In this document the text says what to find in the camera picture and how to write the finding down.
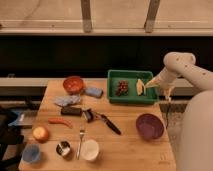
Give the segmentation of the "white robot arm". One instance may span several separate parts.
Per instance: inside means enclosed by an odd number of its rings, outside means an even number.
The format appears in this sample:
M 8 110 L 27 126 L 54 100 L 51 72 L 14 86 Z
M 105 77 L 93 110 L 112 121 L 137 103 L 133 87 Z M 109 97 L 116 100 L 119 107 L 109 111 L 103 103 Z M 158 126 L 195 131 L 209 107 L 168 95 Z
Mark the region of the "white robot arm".
M 200 90 L 184 112 L 176 171 L 213 171 L 213 72 L 198 67 L 188 52 L 169 52 L 163 63 L 146 87 L 159 86 L 170 100 L 173 82 L 182 76 Z

